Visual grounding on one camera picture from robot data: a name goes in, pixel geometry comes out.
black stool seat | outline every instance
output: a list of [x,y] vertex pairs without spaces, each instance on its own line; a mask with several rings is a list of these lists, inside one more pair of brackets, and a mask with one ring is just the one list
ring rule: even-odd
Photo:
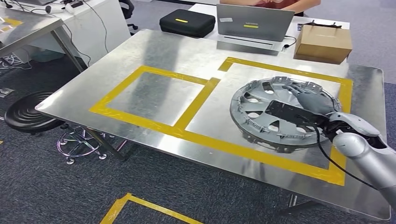
[[16,101],[8,108],[4,115],[4,121],[10,128],[25,133],[40,133],[54,129],[64,123],[45,116],[38,112],[35,107],[49,97],[52,92],[35,92]]

white desk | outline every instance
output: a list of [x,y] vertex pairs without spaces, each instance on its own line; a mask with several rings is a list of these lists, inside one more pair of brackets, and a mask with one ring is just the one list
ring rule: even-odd
[[[217,21],[216,6],[195,4],[193,7],[191,7],[189,9],[189,11],[213,15],[214,17],[216,17],[216,21]],[[349,29],[349,22],[330,21],[330,20],[321,20],[321,19],[314,19],[314,18],[308,18],[308,17],[294,16],[293,20],[291,21],[291,24],[289,26],[289,29],[286,32],[286,35],[293,36],[293,37],[297,38],[299,35],[299,32],[300,32],[297,30],[297,25],[299,23],[304,24],[304,23],[312,22],[312,20],[315,20],[315,23],[326,24],[326,25],[331,25],[333,23],[336,23],[337,25],[342,25],[343,29]],[[218,33],[217,22],[214,26],[213,31],[211,33],[209,33],[207,36],[205,36],[205,38],[211,39],[211,40],[216,40],[216,41],[226,41],[224,39],[224,35],[220,35]],[[257,47],[257,48],[265,48],[265,49],[268,48],[267,44],[256,43],[256,42],[263,42],[263,40],[252,39],[252,38],[242,38],[242,37],[238,37],[238,39],[251,40],[251,41],[255,41],[255,42],[238,41],[238,40],[231,40],[231,41],[227,40],[226,42],[247,45],[247,46]],[[285,38],[284,41],[282,42],[282,46],[285,44],[292,44],[293,42],[294,42],[294,39]],[[291,55],[293,55],[294,49],[295,49],[295,45],[290,46],[289,48],[284,50],[282,53],[290,53]]]
[[[102,18],[106,29],[107,29],[107,49],[113,50],[126,39],[130,37],[127,23],[122,14],[120,4],[115,0],[89,0],[87,3],[99,14]],[[12,9],[21,10],[16,4],[11,4]],[[64,5],[49,4],[53,8],[61,8]],[[23,6],[27,10],[33,9],[44,9],[45,6],[30,5],[34,7]],[[63,13],[56,13],[54,15],[61,18],[64,23],[70,28],[73,33],[73,43],[77,49],[82,53],[91,57],[90,65],[101,59],[107,54],[105,50],[105,30],[99,17],[90,9],[86,4],[79,6],[74,9],[74,14],[70,14],[67,11]],[[45,14],[45,11],[36,10],[34,13]],[[63,26],[67,34],[70,37],[68,29]],[[59,47],[55,39],[50,35],[44,35],[39,39],[30,43],[31,46],[39,47],[42,49],[49,49],[56,52],[63,53],[63,50]],[[85,64],[88,63],[88,57],[80,55],[78,52],[72,52],[75,56],[80,56]],[[15,52],[23,61],[26,60],[26,53],[24,51]]]

person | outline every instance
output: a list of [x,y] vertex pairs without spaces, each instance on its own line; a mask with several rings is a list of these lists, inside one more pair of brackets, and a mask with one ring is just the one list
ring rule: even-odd
[[220,0],[221,4],[257,6],[294,11],[303,16],[304,11],[320,4],[321,0]]

person's arm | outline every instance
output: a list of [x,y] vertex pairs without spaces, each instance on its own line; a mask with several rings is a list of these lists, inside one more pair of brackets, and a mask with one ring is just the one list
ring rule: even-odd
[[267,2],[267,1],[266,0],[220,0],[221,4],[239,5],[239,6],[255,6],[262,2]]
[[294,11],[296,13],[300,13],[318,5],[320,5],[320,0],[300,0],[292,5],[283,8],[283,10],[289,10],[289,11]]

metal table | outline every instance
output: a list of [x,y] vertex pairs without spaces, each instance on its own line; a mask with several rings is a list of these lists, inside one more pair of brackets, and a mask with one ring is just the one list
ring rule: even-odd
[[[380,69],[223,50],[216,41],[151,30],[135,34],[36,108],[314,202],[292,210],[321,203],[373,220],[389,219],[390,207],[377,191],[334,169],[316,147],[284,153],[249,141],[234,124],[229,111],[233,94],[252,80],[275,76],[314,81],[338,96],[344,111],[386,136]],[[363,178],[329,142],[324,145],[333,159]]]
[[38,37],[51,32],[78,70],[80,72],[83,71],[83,68],[66,45],[66,43],[70,43],[70,40],[61,38],[66,35],[64,35],[65,32],[62,28],[64,23],[58,17],[0,8],[0,21],[9,24],[5,30],[3,28],[0,31],[0,57],[20,49]]

